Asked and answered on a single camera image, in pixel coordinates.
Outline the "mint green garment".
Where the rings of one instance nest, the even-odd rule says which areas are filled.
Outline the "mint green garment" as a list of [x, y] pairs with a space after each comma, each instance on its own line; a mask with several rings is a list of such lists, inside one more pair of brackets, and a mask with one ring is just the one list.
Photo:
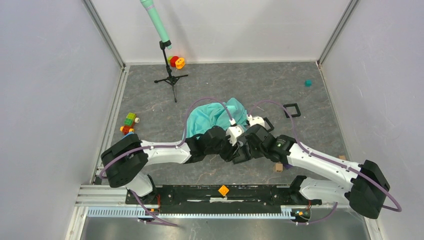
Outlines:
[[214, 126], [227, 130], [231, 126], [230, 117], [245, 130], [247, 114], [247, 109], [234, 97], [222, 104], [212, 102], [200, 105], [188, 115], [186, 137], [190, 138], [198, 134], [204, 134]]

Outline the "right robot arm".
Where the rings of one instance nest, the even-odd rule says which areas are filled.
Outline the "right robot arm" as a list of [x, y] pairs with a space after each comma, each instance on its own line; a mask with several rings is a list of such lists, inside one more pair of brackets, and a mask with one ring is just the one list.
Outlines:
[[287, 135], [275, 137], [260, 124], [251, 126], [247, 131], [231, 127], [226, 133], [233, 146], [247, 152], [246, 160], [265, 157], [324, 177], [323, 180], [297, 177], [295, 187], [288, 191], [289, 199], [295, 204], [306, 200], [348, 204], [369, 219], [377, 219], [385, 208], [390, 185], [373, 161], [357, 163], [342, 160], [315, 151]]

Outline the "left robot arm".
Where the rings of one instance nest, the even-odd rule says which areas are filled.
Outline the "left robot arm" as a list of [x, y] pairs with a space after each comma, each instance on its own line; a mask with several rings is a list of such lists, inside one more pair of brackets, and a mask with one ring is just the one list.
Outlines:
[[227, 130], [214, 126], [204, 134], [185, 138], [180, 142], [149, 142], [140, 140], [135, 133], [127, 134], [118, 143], [101, 154], [103, 169], [99, 176], [107, 179], [110, 187], [126, 187], [145, 204], [157, 198], [153, 180], [142, 173], [145, 166], [155, 164], [191, 164], [208, 155], [219, 155], [230, 161], [238, 138], [244, 133], [240, 126]]

